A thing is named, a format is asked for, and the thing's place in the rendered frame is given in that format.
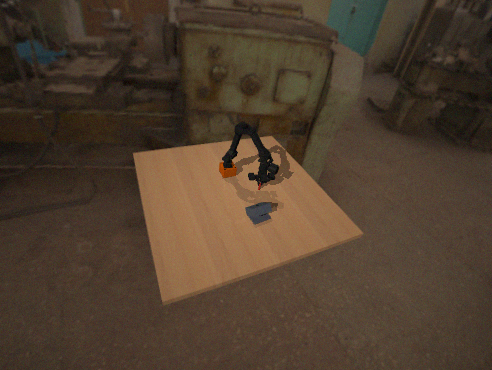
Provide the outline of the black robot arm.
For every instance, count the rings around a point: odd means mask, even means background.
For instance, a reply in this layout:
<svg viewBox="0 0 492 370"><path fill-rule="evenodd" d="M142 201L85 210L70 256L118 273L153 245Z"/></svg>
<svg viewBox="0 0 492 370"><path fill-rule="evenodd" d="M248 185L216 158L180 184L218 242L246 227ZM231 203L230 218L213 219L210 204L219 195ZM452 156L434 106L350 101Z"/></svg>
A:
<svg viewBox="0 0 492 370"><path fill-rule="evenodd" d="M248 130L249 129L249 130ZM271 153L269 152L268 149L266 149L259 138L256 129L253 128L250 124L241 121L237 125L235 125L235 135L232 141L232 144L230 146L230 149L226 152L225 156L222 157L222 160L224 161L223 166L224 168L233 168L232 167L232 159L237 156L237 146L239 144L240 138L242 134L247 134L251 137L252 141L254 142L257 150L258 150L258 155L259 155L259 160L260 166L259 168L263 171L267 170L273 174L277 174L279 167L278 165L272 163L273 159L271 156ZM269 161L268 161L269 160ZM268 162L267 162L268 161ZM271 180L270 176L267 176L267 172L263 174L261 172L259 174L260 177L260 183L267 183Z"/></svg>

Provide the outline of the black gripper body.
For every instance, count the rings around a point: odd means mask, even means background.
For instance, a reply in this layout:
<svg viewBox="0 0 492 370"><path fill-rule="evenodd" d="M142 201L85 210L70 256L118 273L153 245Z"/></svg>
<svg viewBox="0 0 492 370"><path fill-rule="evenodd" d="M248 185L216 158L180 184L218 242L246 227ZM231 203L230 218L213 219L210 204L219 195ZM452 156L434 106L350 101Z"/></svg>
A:
<svg viewBox="0 0 492 370"><path fill-rule="evenodd" d="M263 172L263 174L264 174L264 173L266 173L266 172L267 172L267 170L263 171L263 170L261 170L261 169L259 168L258 175L254 175L254 173L248 173L248 178L249 178L249 180L250 180L250 181L254 181L255 179L256 179L256 180L259 180L259 178L260 178L260 177L258 177L258 176L259 176L259 174L260 174L261 172ZM270 176L270 177L271 177L271 180L275 180L275 175L274 175L273 173L268 173L268 175L267 175L267 176Z"/></svg>

